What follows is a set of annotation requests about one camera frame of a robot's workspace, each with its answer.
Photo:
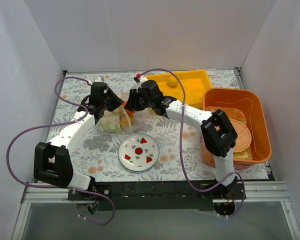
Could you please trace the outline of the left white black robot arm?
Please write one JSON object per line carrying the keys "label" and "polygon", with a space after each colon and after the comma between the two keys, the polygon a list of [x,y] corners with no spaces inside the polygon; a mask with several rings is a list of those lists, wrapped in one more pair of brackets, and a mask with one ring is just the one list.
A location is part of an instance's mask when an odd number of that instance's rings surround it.
{"label": "left white black robot arm", "polygon": [[123,104],[104,82],[94,82],[90,94],[80,103],[73,117],[73,124],[67,125],[47,143],[40,142],[35,147],[33,176],[41,181],[60,188],[79,189],[85,200],[96,196],[92,177],[73,169],[71,152],[82,137],[104,116]]}

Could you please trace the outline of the clear zip top bag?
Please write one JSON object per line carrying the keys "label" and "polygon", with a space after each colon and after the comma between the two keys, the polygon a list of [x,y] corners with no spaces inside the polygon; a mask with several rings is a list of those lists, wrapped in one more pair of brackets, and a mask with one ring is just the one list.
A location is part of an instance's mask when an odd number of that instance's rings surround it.
{"label": "clear zip top bag", "polygon": [[106,110],[97,126],[100,132],[108,133],[133,133],[146,124],[146,116],[143,111],[131,112],[124,108],[129,94],[122,92],[118,95],[123,104],[114,111]]}

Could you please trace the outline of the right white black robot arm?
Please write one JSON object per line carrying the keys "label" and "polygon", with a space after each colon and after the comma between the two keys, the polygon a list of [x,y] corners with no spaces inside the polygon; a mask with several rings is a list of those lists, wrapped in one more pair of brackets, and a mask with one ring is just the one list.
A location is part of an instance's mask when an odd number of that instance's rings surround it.
{"label": "right white black robot arm", "polygon": [[143,111],[151,108],[158,116],[187,124],[201,131],[206,149],[213,155],[216,184],[207,189],[198,188],[205,193],[216,191],[222,199],[235,192],[238,178],[234,168],[234,147],[238,137],[230,119],[223,110],[204,111],[186,105],[172,96],[165,96],[153,80],[134,78],[137,87],[129,91],[125,109]]}

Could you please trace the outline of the smooth fake yellow lemon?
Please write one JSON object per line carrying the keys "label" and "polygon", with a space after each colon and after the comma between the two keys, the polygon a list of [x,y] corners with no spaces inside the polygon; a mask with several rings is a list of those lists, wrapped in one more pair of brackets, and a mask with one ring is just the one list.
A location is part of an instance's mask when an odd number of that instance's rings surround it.
{"label": "smooth fake yellow lemon", "polygon": [[171,88],[176,87],[178,84],[179,82],[174,76],[169,77],[167,80],[167,85]]}

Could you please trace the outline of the wrinkled fake yellow lemon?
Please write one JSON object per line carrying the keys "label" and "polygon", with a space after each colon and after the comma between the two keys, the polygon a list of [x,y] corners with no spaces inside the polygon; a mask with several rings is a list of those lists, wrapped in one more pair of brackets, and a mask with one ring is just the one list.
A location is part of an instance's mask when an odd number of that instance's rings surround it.
{"label": "wrinkled fake yellow lemon", "polygon": [[119,123],[121,128],[130,128],[134,123],[134,116],[122,116],[119,120]]}

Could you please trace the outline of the fake orange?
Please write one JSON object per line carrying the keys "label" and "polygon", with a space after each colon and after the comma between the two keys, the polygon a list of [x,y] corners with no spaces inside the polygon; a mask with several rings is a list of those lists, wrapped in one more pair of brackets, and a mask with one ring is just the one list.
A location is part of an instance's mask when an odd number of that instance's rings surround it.
{"label": "fake orange", "polygon": [[127,105],[127,100],[126,101],[124,101],[124,103],[123,103],[123,109],[126,111],[126,113],[129,115],[129,116],[132,116],[136,111],[135,110],[128,110],[127,108],[126,108],[126,105]]}

